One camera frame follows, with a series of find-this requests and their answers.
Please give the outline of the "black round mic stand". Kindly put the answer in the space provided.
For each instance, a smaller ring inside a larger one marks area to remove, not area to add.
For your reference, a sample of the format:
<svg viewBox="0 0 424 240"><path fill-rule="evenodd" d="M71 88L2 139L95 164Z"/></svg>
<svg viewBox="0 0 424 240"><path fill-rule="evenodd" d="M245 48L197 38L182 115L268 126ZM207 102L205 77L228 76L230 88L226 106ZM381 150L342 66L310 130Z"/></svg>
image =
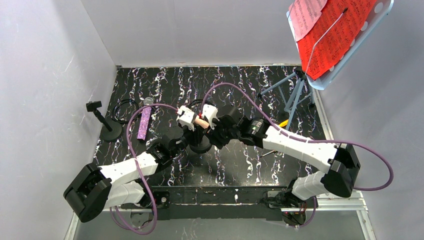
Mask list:
<svg viewBox="0 0 424 240"><path fill-rule="evenodd" d="M204 154L212 148L212 144L204 135L202 128L196 128L194 131L190 131L188 142L189 148L196 154Z"/></svg>
<svg viewBox="0 0 424 240"><path fill-rule="evenodd" d="M102 107L101 101L89 101L86 103L86 110L93 113L95 117L102 123L99 138L107 143L115 142L123 133L123 126L111 119L106 119L98 108Z"/></svg>

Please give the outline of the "purple glitter microphone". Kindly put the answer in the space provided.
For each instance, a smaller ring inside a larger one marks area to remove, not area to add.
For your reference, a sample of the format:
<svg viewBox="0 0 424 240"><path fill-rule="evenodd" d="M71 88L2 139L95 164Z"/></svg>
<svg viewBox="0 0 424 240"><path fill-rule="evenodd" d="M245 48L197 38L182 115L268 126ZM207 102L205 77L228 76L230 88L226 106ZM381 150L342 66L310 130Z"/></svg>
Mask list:
<svg viewBox="0 0 424 240"><path fill-rule="evenodd" d="M155 100L152 97L146 97L143 101L143 106L145 107L141 111L140 122L137 132L137 140L145 141L147 137L147 132L150 124L150 118L152 114L151 105L155 103Z"/></svg>

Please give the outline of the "beige pink microphone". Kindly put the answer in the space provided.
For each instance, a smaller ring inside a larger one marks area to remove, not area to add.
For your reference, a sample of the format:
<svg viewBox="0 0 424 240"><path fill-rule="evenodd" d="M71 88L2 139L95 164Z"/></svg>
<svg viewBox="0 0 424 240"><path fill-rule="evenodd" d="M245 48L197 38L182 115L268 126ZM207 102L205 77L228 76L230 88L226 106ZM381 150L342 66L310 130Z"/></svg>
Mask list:
<svg viewBox="0 0 424 240"><path fill-rule="evenodd" d="M207 121L198 117L193 121L193 123L197 126L200 126L203 129L207 129L210 126L210 124Z"/></svg>

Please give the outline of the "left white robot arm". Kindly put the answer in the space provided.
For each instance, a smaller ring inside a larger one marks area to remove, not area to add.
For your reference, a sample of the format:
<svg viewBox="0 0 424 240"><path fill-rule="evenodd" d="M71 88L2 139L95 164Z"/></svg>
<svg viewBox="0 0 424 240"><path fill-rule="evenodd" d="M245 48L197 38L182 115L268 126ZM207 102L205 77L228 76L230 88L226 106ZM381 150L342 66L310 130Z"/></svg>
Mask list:
<svg viewBox="0 0 424 240"><path fill-rule="evenodd" d="M148 188L140 175L155 175L168 168L189 145L200 143L204 128L174 126L155 139L137 157L111 165L85 165L66 188L63 197L83 223L96 218L104 209L140 203Z"/></svg>

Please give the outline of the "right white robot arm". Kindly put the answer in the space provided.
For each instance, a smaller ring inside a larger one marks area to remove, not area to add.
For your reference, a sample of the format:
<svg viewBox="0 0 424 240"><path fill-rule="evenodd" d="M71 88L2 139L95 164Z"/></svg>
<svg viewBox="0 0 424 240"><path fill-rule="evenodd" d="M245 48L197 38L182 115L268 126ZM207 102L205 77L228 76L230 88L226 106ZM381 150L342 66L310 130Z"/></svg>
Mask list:
<svg viewBox="0 0 424 240"><path fill-rule="evenodd" d="M206 104L202 117L209 128L205 135L221 149L231 140L291 156L315 168L317 172L292 180L285 198L305 201L313 196L331 193L349 198L361 168L357 154L349 143L313 143L310 138L274 127L264 117L248 118L232 105L220 109Z"/></svg>

